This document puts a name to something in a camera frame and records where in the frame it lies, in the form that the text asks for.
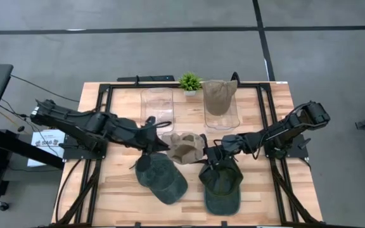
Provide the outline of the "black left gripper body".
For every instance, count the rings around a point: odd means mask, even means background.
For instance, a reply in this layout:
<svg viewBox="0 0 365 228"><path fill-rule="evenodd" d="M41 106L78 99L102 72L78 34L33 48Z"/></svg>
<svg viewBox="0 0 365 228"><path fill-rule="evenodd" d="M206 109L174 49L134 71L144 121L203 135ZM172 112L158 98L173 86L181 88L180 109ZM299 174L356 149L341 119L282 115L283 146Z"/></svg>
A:
<svg viewBox="0 0 365 228"><path fill-rule="evenodd" d="M146 171L151 164L151 154L147 153L148 148L152 148L153 141L157 136L157 127L155 126L156 118L154 116L148 117L144 127L138 134L138 141L143 144L141 149L142 154L136 161L134 167L137 171Z"/></svg>

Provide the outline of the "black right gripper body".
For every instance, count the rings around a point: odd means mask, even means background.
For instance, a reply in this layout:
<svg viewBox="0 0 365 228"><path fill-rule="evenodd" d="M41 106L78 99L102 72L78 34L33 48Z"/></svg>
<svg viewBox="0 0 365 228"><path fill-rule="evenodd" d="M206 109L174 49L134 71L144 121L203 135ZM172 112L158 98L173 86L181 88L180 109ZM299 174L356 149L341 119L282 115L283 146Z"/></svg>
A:
<svg viewBox="0 0 365 228"><path fill-rule="evenodd" d="M206 147L207 164L212 167L227 159L236 159L238 154L238 138L236 136L224 136L222 139L215 139L214 145Z"/></svg>

